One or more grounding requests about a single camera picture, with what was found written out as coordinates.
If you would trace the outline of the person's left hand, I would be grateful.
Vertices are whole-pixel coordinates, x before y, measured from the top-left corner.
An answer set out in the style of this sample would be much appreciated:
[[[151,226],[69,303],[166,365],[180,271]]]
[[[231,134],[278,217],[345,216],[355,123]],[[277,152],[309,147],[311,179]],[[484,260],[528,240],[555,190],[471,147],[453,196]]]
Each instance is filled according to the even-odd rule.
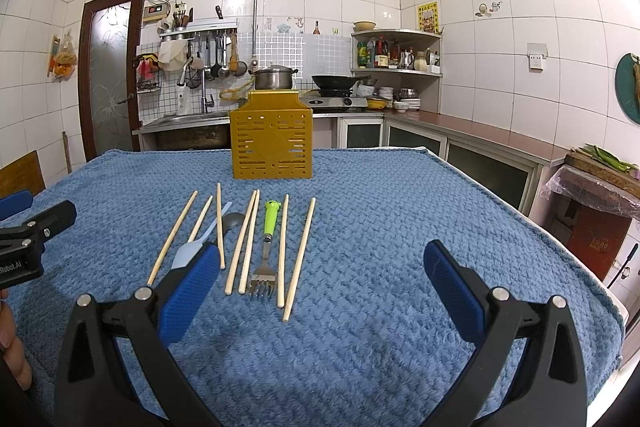
[[[0,341],[2,358],[22,390],[32,387],[32,368],[25,358],[24,345],[17,337],[12,310],[6,299],[9,291],[1,291]]]

